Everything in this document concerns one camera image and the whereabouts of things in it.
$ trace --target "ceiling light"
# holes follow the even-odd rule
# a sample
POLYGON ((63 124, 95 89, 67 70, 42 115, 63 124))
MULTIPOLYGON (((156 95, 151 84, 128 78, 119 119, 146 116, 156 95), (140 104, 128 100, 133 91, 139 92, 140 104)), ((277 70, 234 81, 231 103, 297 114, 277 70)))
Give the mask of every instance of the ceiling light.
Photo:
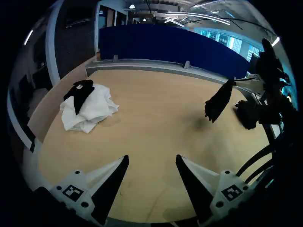
POLYGON ((272 47, 273 47, 274 45, 276 45, 276 44, 279 42, 279 40, 280 40, 280 37, 278 36, 278 37, 276 38, 276 40, 272 43, 272 47))
POLYGON ((175 20, 175 19, 178 19, 179 17, 174 17, 174 18, 169 18, 169 17, 167 17, 166 19, 166 21, 164 22, 164 23, 167 23, 167 22, 169 22, 169 20, 168 19, 171 19, 171 20, 175 20))
POLYGON ((174 21, 174 20, 172 20, 172 19, 167 19, 168 21, 170 21, 170 22, 173 22, 173 23, 175 23, 176 25, 179 25, 179 26, 181 26, 181 27, 185 27, 184 25, 182 25, 182 24, 180 24, 180 23, 178 23, 178 22, 176 22, 176 21, 174 21))
POLYGON ((184 21, 184 20, 186 20, 188 17, 184 17, 180 22, 182 22, 182 21, 184 21))
POLYGON ((173 16, 173 15, 182 15, 182 16, 190 16, 190 17, 201 17, 201 18, 206 18, 210 20, 215 20, 227 25, 230 25, 230 22, 228 20, 224 20, 218 17, 213 17, 205 14, 199 14, 199 13, 191 13, 191 12, 166 12, 164 13, 166 16, 173 16))
POLYGON ((33 30, 30 31, 30 33, 27 35, 26 40, 24 42, 24 45, 27 44, 27 41, 29 40, 29 38, 31 37, 31 34, 33 33, 33 30))

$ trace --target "crumpled clothing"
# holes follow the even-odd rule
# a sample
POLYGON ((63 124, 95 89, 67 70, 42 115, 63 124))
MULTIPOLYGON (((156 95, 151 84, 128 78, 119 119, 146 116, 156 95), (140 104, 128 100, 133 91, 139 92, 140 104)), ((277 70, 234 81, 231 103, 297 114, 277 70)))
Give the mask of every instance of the crumpled clothing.
POLYGON ((89 133, 98 122, 118 111, 110 98, 110 90, 100 84, 93 84, 93 92, 86 98, 78 115, 75 113, 74 97, 70 96, 60 105, 65 130, 78 130, 89 133))

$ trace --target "cable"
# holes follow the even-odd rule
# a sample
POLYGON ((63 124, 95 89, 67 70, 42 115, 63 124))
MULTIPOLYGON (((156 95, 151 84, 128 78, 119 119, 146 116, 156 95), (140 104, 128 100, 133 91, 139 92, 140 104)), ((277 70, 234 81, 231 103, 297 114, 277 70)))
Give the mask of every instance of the cable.
POLYGON ((255 97, 256 97, 256 99, 257 99, 258 103, 261 105, 260 101, 259 101, 259 100, 258 100, 258 98, 257 98, 256 93, 254 93, 254 94, 255 94, 255 97))

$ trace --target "white pillar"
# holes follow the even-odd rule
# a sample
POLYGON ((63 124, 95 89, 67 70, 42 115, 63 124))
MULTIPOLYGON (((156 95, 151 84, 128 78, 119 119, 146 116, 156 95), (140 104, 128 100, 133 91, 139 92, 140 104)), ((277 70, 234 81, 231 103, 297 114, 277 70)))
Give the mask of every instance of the white pillar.
POLYGON ((52 85, 56 85, 60 81, 60 76, 58 72, 56 55, 55 55, 55 29, 57 17, 60 11, 60 8, 64 0, 58 0, 53 6, 53 10, 48 19, 48 24, 46 28, 46 38, 45 38, 45 55, 47 69, 50 76, 50 81, 52 85))

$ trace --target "ceiling lamp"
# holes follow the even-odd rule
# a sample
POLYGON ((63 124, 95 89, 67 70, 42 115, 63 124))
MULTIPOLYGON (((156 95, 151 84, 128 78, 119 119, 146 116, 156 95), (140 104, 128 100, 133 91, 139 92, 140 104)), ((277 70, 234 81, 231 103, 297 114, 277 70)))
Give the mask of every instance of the ceiling lamp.
POLYGON ((164 23, 169 22, 169 20, 168 20, 168 19, 175 20, 175 19, 178 19, 178 18, 179 18, 179 17, 174 17, 174 18, 169 18, 169 17, 167 17, 167 18, 166 18, 166 21, 165 21, 164 23))
POLYGON ((272 43, 272 47, 273 47, 274 45, 276 45, 276 44, 279 42, 279 40, 280 40, 280 37, 278 36, 278 37, 276 38, 276 40, 272 43))
POLYGON ((200 17, 205 18, 209 20, 215 20, 221 23, 224 23, 226 25, 230 25, 230 22, 228 20, 224 20, 218 17, 213 17, 205 14, 199 14, 199 13, 191 13, 191 12, 166 12, 164 13, 165 16, 174 16, 174 15, 181 15, 181 16, 189 16, 189 17, 200 17))
POLYGON ((178 23, 177 21, 174 21, 174 20, 172 20, 172 19, 169 19, 169 18, 167 18, 167 21, 170 21, 170 22, 173 22, 173 23, 175 23, 176 25, 179 25, 179 26, 181 26, 181 27, 185 27, 184 25, 182 25, 182 24, 180 24, 180 23, 178 23))
POLYGON ((30 33, 27 35, 26 40, 24 42, 24 45, 27 44, 27 41, 29 40, 29 38, 31 37, 31 34, 33 33, 33 30, 30 31, 30 33))
POLYGON ((288 95, 287 98, 288 98, 289 102, 291 103, 291 97, 288 95))

